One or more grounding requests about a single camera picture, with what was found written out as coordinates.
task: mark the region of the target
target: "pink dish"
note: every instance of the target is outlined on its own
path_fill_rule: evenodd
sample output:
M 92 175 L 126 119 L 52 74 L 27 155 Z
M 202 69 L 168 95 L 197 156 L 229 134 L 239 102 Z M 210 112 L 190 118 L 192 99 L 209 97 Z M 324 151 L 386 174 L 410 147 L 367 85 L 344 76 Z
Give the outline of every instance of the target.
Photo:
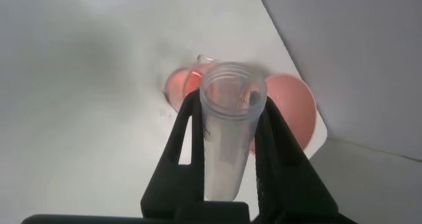
M 292 74 L 270 76 L 266 83 L 268 96 L 277 105 L 297 143 L 304 150 L 311 141 L 317 123 L 317 107 L 311 89 Z

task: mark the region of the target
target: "clear plastic tube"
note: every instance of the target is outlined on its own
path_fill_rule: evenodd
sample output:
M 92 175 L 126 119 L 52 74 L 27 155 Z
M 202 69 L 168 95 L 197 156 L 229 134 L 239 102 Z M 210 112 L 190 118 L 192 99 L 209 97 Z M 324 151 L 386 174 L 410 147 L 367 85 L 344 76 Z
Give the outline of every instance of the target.
M 239 192 L 258 118 L 266 103 L 263 77 L 240 63 L 220 63 L 200 87 L 205 196 L 232 201 Z

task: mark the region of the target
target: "black holder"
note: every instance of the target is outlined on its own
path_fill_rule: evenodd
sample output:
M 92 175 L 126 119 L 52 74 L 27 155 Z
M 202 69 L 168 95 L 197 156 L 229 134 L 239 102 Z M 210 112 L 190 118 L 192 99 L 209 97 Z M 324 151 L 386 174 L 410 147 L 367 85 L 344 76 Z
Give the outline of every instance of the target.
M 258 96 L 251 94 L 251 101 Z M 191 164 L 179 165 L 190 116 Z M 354 223 L 338 213 L 336 202 L 268 97 L 255 133 L 255 152 L 260 214 L 253 223 Z M 140 207 L 143 219 L 35 215 L 22 223 L 250 223 L 248 205 L 243 202 L 204 201 L 204 136 L 199 90 L 185 98 Z

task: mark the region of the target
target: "white wall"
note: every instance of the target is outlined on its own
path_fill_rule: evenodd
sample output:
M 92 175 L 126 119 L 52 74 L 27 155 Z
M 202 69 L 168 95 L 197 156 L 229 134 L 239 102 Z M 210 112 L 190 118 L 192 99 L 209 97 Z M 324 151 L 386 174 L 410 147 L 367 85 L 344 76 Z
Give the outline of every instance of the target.
M 332 137 L 422 159 L 421 0 L 263 0 Z

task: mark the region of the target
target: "white surface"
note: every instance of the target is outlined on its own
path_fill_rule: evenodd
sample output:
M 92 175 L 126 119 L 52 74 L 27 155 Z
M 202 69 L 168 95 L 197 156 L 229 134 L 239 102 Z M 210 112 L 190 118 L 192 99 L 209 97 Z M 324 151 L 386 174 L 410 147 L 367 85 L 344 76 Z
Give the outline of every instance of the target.
M 331 139 L 311 163 L 340 212 L 357 223 L 421 222 L 421 163 Z
M 205 53 L 297 74 L 260 0 L 0 0 L 0 9 L 2 223 L 141 216 L 176 116 L 157 80 L 183 61 Z M 308 157 L 326 138 L 318 121 Z M 250 155 L 236 200 L 251 217 L 255 179 Z

